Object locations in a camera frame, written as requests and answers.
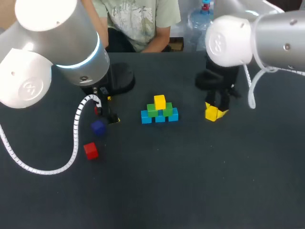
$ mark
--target green block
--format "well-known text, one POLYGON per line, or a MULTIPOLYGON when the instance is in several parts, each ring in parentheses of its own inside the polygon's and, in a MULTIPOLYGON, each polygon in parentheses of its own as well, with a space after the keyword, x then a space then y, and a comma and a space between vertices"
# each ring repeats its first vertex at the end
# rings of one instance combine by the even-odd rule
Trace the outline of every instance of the green block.
POLYGON ((156 110, 154 104, 147 104, 148 117, 155 118, 158 117, 158 111, 156 110))
POLYGON ((163 110, 164 117, 170 117, 173 115, 173 105, 172 103, 166 103, 166 109, 163 110))

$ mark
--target block pyramid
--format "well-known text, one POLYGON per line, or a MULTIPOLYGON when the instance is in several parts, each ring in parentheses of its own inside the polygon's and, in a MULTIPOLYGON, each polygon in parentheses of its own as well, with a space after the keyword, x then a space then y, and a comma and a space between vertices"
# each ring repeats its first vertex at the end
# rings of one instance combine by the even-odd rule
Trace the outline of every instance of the block pyramid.
POLYGON ((154 103, 147 104, 147 110, 141 111, 142 124, 150 124, 155 118, 156 123, 164 123, 168 117, 169 122, 179 120, 178 109, 172 103, 167 103, 164 95, 154 96, 154 103))

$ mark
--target wooden surface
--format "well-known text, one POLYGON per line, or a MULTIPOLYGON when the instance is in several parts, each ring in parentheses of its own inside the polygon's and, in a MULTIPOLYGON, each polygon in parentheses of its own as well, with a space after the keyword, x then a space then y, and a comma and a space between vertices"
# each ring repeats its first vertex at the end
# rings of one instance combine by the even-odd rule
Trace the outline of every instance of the wooden surface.
POLYGON ((15 1, 0 0, 0 27, 7 29, 15 22, 15 1))

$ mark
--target yellow block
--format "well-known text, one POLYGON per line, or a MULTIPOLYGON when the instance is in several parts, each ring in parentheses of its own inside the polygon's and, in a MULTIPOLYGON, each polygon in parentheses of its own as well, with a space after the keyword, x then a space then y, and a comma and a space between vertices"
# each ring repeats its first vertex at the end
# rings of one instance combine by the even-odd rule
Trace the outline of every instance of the yellow block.
POLYGON ((154 106, 157 111, 166 109, 166 101, 164 95, 154 96, 154 106))
POLYGON ((217 120, 217 115, 218 115, 218 108, 215 106, 209 106, 209 108, 205 110, 205 118, 207 120, 215 122, 217 120))
POLYGON ((226 111, 220 111, 218 110, 217 119, 222 118, 229 110, 226 111))
POLYGON ((206 106, 206 109, 208 109, 211 105, 207 102, 205 102, 205 106, 206 106))

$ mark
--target black mount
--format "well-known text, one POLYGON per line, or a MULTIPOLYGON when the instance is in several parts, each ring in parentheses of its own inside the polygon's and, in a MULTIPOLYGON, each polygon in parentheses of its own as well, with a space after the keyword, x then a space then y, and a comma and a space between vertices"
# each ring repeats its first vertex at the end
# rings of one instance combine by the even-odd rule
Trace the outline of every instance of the black mount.
POLYGON ((135 77, 131 67, 126 63, 115 63, 110 65, 108 72, 99 82, 81 88, 87 95, 94 94, 100 98, 102 107, 97 107, 96 111, 111 124, 119 122, 119 118, 111 110, 108 97, 126 93, 134 85, 135 77))

